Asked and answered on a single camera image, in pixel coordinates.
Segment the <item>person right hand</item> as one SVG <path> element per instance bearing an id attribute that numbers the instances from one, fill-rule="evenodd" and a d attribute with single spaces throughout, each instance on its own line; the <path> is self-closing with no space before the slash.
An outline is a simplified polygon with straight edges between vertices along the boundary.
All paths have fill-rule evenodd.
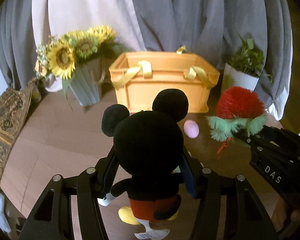
<path id="1" fill-rule="evenodd" d="M 297 228 L 300 224 L 300 208 L 292 212 L 288 211 L 286 202 L 279 196 L 271 217 L 271 221 L 277 232 L 283 229 L 284 223 L 287 220 L 290 220 L 294 227 Z"/>

